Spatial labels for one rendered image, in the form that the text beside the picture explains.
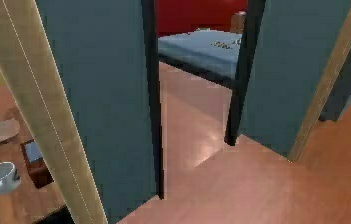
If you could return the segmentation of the blue bed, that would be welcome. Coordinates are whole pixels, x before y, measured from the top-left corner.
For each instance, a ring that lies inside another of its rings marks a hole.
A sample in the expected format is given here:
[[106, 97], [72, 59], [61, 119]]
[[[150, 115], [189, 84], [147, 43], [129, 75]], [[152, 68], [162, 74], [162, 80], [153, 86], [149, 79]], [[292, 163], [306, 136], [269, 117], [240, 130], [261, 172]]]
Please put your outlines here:
[[196, 30], [158, 39], [159, 61], [234, 89], [241, 34]]

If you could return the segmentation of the grey cup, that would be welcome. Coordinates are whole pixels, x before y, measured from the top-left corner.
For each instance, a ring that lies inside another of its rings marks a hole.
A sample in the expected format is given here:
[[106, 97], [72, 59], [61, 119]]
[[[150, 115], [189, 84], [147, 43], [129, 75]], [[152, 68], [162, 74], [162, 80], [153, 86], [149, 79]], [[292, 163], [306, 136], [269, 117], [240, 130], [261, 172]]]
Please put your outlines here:
[[18, 169], [12, 162], [0, 163], [0, 194], [15, 190], [21, 183]]

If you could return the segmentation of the dark brown box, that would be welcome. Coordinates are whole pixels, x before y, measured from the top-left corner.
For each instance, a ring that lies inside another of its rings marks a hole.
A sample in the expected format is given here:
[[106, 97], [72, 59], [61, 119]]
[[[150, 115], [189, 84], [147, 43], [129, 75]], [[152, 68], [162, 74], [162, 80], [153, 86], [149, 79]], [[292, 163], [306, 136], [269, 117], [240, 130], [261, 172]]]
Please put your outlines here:
[[53, 182], [53, 178], [47, 168], [43, 156], [36, 142], [31, 139], [20, 144], [24, 157], [27, 173], [37, 189], [45, 187]]

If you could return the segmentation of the brown wooden table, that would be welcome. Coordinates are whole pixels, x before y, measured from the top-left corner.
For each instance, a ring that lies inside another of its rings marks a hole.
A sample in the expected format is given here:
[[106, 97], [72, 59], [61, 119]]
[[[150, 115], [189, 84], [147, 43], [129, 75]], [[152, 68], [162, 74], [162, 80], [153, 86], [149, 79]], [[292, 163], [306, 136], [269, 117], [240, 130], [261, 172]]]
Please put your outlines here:
[[0, 144], [0, 162], [13, 162], [21, 177], [14, 191], [0, 195], [0, 224], [34, 224], [62, 208], [65, 201], [55, 183], [37, 189], [30, 179], [20, 144], [32, 139], [22, 115], [16, 107], [0, 110], [0, 121], [15, 118], [20, 132], [13, 139]]

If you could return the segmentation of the brown wooden nightstand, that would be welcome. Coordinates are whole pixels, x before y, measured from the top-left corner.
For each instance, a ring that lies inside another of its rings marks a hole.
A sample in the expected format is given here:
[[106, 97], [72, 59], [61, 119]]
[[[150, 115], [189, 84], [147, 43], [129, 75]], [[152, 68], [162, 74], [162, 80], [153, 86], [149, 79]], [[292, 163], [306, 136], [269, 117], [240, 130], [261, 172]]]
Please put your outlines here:
[[243, 30], [244, 30], [245, 18], [246, 18], [245, 11], [240, 11], [240, 12], [235, 13], [231, 17], [230, 32], [242, 34]]

